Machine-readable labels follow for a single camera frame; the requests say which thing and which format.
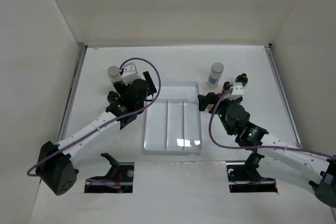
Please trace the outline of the blue label bead jar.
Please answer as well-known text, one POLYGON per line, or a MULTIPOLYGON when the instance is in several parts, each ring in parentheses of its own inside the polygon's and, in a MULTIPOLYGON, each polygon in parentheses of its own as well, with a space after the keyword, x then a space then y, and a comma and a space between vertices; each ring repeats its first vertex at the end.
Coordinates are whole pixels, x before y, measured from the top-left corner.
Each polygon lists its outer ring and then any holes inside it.
POLYGON ((122 75, 120 73, 120 69, 117 66, 111 66, 107 69, 107 74, 111 83, 114 85, 115 83, 122 82, 122 75))
POLYGON ((214 89, 218 86, 222 73, 224 71, 224 65, 220 62, 215 62, 211 66, 211 70, 207 79, 207 85, 214 89))

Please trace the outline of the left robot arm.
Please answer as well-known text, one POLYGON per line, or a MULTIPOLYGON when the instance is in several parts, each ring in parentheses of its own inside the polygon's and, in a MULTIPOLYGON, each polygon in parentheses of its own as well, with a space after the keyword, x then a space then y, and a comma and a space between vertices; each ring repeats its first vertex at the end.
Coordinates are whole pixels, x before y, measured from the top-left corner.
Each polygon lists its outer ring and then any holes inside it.
POLYGON ((35 174, 57 196, 65 194, 84 176, 79 160, 86 155, 104 134, 113 136, 135 121, 158 98, 161 88, 153 83, 149 72, 143 76, 128 73, 127 68, 117 72, 118 81, 114 91, 107 97, 109 105, 92 123, 72 136, 54 144, 46 142, 41 148, 35 174))

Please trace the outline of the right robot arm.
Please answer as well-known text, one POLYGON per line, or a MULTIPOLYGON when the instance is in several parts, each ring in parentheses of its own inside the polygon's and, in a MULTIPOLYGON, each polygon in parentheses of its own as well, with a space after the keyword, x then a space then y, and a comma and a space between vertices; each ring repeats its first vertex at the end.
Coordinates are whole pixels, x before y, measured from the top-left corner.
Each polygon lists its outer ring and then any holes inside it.
POLYGON ((211 116, 218 116, 226 133, 235 137, 236 149, 251 152, 244 164, 244 175, 251 180, 259 176, 282 180, 334 208, 335 156, 297 148, 274 137, 250 121, 250 114, 240 105, 241 99, 228 100, 230 94, 198 95, 198 106, 205 111, 211 105, 211 116))

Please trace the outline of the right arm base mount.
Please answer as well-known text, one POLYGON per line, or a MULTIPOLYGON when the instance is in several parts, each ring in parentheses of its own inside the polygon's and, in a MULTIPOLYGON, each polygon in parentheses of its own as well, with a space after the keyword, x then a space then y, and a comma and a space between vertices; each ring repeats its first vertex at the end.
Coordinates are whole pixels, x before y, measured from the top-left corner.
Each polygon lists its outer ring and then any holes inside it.
POLYGON ((226 163, 229 191, 231 193, 277 193, 273 178, 262 177, 257 171, 264 156, 251 153, 245 161, 226 163))

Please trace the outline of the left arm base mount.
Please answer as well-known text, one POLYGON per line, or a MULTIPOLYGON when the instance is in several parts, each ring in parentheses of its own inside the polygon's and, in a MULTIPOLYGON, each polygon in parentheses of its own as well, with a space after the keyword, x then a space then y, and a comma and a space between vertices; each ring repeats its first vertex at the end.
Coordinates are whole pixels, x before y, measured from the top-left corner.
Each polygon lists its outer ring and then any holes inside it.
POLYGON ((130 194, 133 193, 134 163, 119 163, 108 153, 102 153, 110 165, 104 176, 86 180, 84 193, 87 194, 130 194))

